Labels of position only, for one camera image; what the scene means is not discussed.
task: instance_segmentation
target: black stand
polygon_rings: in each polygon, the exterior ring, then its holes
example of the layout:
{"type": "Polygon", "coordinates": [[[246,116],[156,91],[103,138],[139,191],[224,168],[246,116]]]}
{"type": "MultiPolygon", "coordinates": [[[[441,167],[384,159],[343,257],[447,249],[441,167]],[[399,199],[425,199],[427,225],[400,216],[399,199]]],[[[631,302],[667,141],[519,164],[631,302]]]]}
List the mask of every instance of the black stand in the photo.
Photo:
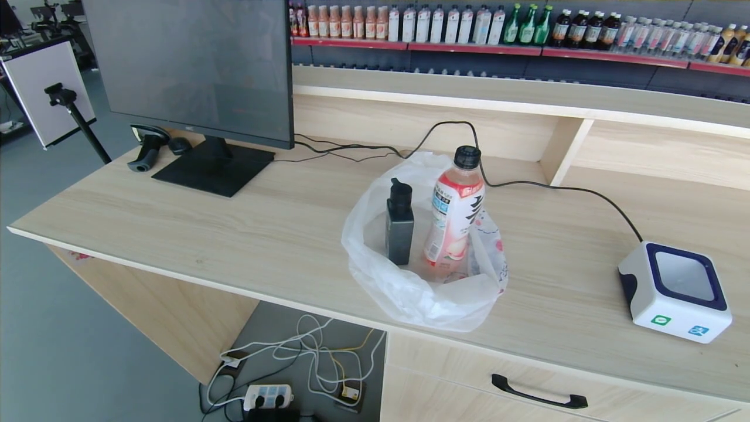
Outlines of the black stand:
{"type": "Polygon", "coordinates": [[[232,197],[274,160],[274,153],[229,145],[222,137],[205,141],[180,155],[152,178],[232,197]]]}
{"type": "Polygon", "coordinates": [[[107,151],[104,150],[104,147],[99,143],[99,139],[97,139],[94,132],[92,132],[91,127],[86,123],[86,119],[84,119],[83,116],[81,116],[81,112],[78,111],[78,107],[75,105],[75,100],[77,98],[75,91],[63,89],[61,83],[56,83],[55,85],[45,88],[44,93],[49,95],[49,105],[56,106],[59,104],[67,108],[67,112],[73,117],[73,120],[76,121],[83,134],[86,135],[86,139],[88,139],[88,142],[94,148],[94,151],[99,155],[101,161],[104,161],[104,164],[112,162],[112,159],[107,155],[107,151]]]}

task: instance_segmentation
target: green glass bottle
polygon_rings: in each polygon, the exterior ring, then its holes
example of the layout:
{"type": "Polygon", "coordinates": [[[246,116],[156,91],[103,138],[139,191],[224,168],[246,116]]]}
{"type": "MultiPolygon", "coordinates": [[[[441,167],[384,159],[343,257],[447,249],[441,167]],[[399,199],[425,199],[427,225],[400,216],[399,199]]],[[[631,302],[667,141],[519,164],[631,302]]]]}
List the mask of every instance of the green glass bottle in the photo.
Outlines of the green glass bottle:
{"type": "Polygon", "coordinates": [[[534,39],[534,29],[536,29],[536,23],[534,21],[536,20],[537,8],[537,5],[529,6],[529,14],[518,29],[518,42],[522,45],[529,45],[534,39]]]}
{"type": "Polygon", "coordinates": [[[545,45],[547,39],[550,37],[550,15],[552,14],[552,5],[546,5],[544,7],[544,14],[542,14],[539,24],[534,29],[534,45],[545,45]]]}
{"type": "Polygon", "coordinates": [[[505,26],[505,36],[502,38],[502,42],[505,44],[513,44],[518,36],[518,11],[521,9],[521,4],[516,3],[513,6],[513,14],[511,19],[508,21],[508,25],[505,26]]]}

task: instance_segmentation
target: drawer handle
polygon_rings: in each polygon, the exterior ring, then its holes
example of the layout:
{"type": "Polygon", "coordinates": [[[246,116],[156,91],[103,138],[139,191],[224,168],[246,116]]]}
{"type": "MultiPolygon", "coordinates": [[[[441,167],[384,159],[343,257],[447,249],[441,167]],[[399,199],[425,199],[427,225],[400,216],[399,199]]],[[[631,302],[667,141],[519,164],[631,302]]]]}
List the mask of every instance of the drawer handle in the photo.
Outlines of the drawer handle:
{"type": "Polygon", "coordinates": [[[532,396],[530,394],[521,393],[520,391],[516,391],[508,384],[508,379],[502,375],[498,374],[492,374],[492,385],[495,387],[498,387],[500,390],[505,391],[506,393],[514,394],[519,397],[523,397],[524,399],[531,399],[535,400],[537,402],[546,403],[548,405],[554,405],[564,408],[587,408],[589,407],[589,403],[586,401],[586,397],[584,396],[578,396],[577,394],[571,394],[570,395],[570,401],[567,403],[560,403],[560,402],[553,402],[552,400],[542,399],[541,397],[532,396]]]}

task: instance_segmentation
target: white plastic bag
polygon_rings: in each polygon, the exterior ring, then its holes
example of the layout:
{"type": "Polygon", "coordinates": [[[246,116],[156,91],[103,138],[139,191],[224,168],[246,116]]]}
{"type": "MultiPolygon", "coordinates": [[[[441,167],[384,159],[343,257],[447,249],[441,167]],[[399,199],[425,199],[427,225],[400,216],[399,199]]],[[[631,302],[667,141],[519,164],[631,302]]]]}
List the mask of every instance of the white plastic bag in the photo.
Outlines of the white plastic bag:
{"type": "Polygon", "coordinates": [[[465,278],[425,281],[424,244],[432,224],[437,178],[452,165],[447,155],[417,152],[372,182],[346,218],[341,243],[349,270],[393,319],[423,327],[467,332],[477,328],[508,284],[500,230],[482,210],[469,230],[465,278]],[[409,265],[403,269],[385,255],[386,199],[391,178],[412,186],[415,227],[409,265]]]}

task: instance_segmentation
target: floor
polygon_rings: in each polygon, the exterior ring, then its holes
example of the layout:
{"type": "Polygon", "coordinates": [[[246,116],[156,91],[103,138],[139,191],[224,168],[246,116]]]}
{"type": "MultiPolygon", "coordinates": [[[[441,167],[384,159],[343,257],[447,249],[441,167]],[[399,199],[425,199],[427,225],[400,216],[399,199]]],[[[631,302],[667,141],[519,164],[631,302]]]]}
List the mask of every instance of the floor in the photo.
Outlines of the floor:
{"type": "MultiPolygon", "coordinates": [[[[109,112],[99,74],[83,76],[97,116],[92,129],[104,148],[112,158],[133,149],[136,143],[128,123],[109,112]]],[[[0,146],[0,420],[200,421],[197,383],[187,372],[46,246],[5,229],[101,165],[81,134],[47,151],[33,132],[4,140],[0,146]]],[[[263,304],[240,340],[287,338],[294,334],[298,317],[296,311],[263,304]],[[274,323],[269,328],[263,321],[274,323]]],[[[336,322],[326,329],[325,343],[357,346],[367,331],[336,322]]],[[[364,370],[371,364],[376,340],[374,333],[361,350],[364,370]]],[[[290,383],[302,410],[314,411],[323,420],[377,420],[384,343],[376,353],[379,364],[368,379],[360,415],[338,410],[330,400],[304,391],[309,357],[268,382],[290,383]]],[[[282,366],[266,356],[250,361],[243,375],[282,366]]],[[[219,412],[205,420],[224,420],[224,416],[219,412]]]]}

